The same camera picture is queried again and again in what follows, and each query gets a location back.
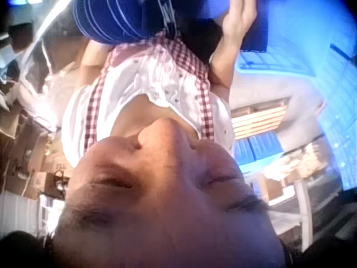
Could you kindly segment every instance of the closed eye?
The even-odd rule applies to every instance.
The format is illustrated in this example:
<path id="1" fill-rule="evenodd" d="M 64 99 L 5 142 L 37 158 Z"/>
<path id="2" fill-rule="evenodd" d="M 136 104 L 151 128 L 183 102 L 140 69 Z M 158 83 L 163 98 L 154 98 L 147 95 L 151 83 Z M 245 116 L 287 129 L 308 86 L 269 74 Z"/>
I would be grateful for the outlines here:
<path id="1" fill-rule="evenodd" d="M 264 201 L 257 198 L 255 195 L 247 195 L 240 201 L 229 205 L 226 212 L 249 212 L 249 213 L 262 213 L 268 210 Z"/>
<path id="2" fill-rule="evenodd" d="M 102 185 L 121 187 L 121 188 L 127 188 L 127 189 L 130 189 L 133 187 L 133 185 L 130 185 L 125 181 L 121 181 L 121 180 L 114 179 L 114 178 L 100 179 L 95 184 L 102 184 Z"/>
<path id="3" fill-rule="evenodd" d="M 217 176 L 207 184 L 212 185 L 214 183 L 224 183 L 226 181 L 234 180 L 237 176 Z"/>

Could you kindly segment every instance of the cardboard box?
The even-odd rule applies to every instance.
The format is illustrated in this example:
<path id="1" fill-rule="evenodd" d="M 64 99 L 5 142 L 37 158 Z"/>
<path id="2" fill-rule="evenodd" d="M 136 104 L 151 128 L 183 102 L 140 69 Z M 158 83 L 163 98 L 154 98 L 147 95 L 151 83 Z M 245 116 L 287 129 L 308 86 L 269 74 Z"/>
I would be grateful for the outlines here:
<path id="1" fill-rule="evenodd" d="M 37 172 L 33 176 L 32 187 L 38 189 L 40 192 L 62 199 L 62 194 L 57 190 L 55 185 L 55 178 L 52 173 Z"/>
<path id="2" fill-rule="evenodd" d="M 63 153 L 62 142 L 59 137 L 52 142 L 50 154 L 45 157 L 41 171 L 54 174 L 58 170 L 64 172 L 64 177 L 72 177 L 73 167 L 68 163 Z"/>
<path id="3" fill-rule="evenodd" d="M 280 181 L 261 177 L 258 179 L 258 184 L 262 191 L 262 199 L 266 203 L 273 199 L 281 197 L 284 194 L 283 187 Z"/>

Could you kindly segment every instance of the checkered pattern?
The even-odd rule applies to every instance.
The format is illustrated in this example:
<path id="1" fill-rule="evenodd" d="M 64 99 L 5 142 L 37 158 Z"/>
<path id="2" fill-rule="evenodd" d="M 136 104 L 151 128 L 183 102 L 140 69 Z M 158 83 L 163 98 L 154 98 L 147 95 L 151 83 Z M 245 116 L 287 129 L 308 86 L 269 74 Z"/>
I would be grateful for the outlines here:
<path id="1" fill-rule="evenodd" d="M 209 80 L 208 67 L 191 52 L 187 46 L 180 40 L 169 40 L 165 37 L 164 32 L 160 32 L 156 37 L 143 40 L 137 44 L 121 44 L 118 45 L 108 56 L 108 60 L 103 68 L 97 83 L 93 84 L 93 91 L 90 97 L 88 112 L 86 117 L 86 129 L 84 136 L 84 153 L 97 142 L 97 120 L 99 114 L 100 99 L 107 73 L 113 67 L 115 58 L 127 49 L 129 46 L 148 44 L 150 46 L 161 45 L 172 56 L 178 67 L 186 70 L 188 73 L 196 76 L 196 88 L 198 94 L 195 99 L 200 103 L 201 109 L 201 134 L 202 138 L 214 140 L 213 115 L 209 102 Z"/>

